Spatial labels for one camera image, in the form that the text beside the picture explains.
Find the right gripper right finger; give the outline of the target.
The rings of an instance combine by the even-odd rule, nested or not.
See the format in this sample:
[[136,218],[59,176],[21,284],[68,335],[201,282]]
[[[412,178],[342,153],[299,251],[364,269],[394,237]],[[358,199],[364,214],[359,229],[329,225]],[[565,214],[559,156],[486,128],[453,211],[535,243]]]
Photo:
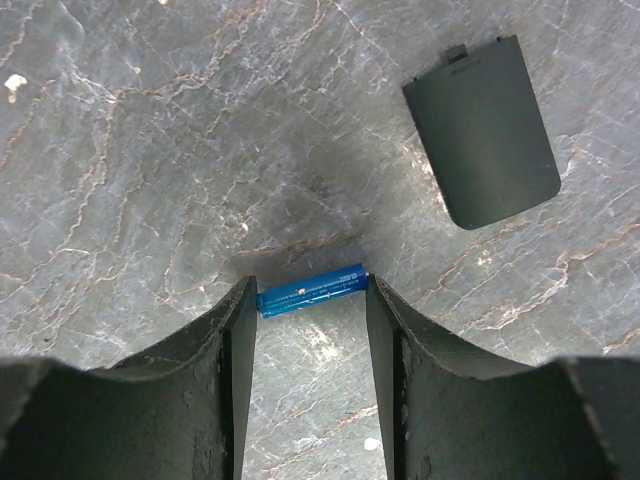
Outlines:
[[639,361],[529,366],[484,350],[371,277],[366,324],[391,479],[635,479]]

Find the blue battery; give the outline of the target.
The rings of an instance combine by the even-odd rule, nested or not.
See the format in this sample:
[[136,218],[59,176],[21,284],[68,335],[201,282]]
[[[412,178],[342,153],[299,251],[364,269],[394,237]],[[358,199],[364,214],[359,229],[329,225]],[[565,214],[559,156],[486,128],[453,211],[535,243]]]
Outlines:
[[259,293],[257,310],[268,319],[367,289],[368,273],[356,264]]

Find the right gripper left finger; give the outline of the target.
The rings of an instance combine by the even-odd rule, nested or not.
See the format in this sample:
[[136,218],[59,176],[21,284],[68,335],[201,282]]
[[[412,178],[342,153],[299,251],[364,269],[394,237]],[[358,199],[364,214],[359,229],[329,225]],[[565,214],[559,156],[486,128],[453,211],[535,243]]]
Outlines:
[[109,368],[1,361],[5,479],[238,479],[257,330],[256,280]]

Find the black battery cover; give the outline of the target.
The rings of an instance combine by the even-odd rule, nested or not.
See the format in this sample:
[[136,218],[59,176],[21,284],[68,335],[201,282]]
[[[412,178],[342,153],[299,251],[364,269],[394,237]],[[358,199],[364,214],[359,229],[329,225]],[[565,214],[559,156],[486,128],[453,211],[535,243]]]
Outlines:
[[561,178],[518,38],[445,57],[403,95],[453,222],[475,230],[555,197]]

